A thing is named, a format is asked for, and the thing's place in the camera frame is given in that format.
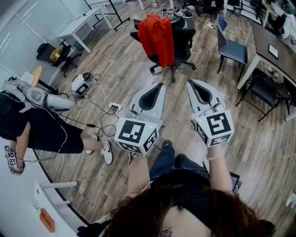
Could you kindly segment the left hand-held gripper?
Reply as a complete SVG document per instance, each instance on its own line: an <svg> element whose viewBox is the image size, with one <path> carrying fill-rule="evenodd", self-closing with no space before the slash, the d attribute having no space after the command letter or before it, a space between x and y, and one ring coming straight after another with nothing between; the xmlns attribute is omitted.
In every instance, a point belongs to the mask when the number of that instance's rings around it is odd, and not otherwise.
<svg viewBox="0 0 296 237"><path fill-rule="evenodd" d="M118 121L114 137L121 149L140 155L148 155L151 152L161 135L165 96L166 86L161 82L146 86L134 95L130 109Z"/></svg>

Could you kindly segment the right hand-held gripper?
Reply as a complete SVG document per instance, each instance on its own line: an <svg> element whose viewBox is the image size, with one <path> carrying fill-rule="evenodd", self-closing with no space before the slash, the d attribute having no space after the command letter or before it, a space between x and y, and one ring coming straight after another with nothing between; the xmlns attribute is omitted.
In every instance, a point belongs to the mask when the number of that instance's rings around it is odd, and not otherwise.
<svg viewBox="0 0 296 237"><path fill-rule="evenodd" d="M229 142L234 134L234 125L230 110L225 108L225 103L220 103L218 91L196 79L188 80L186 86L194 112L191 118L206 146L209 148Z"/></svg>

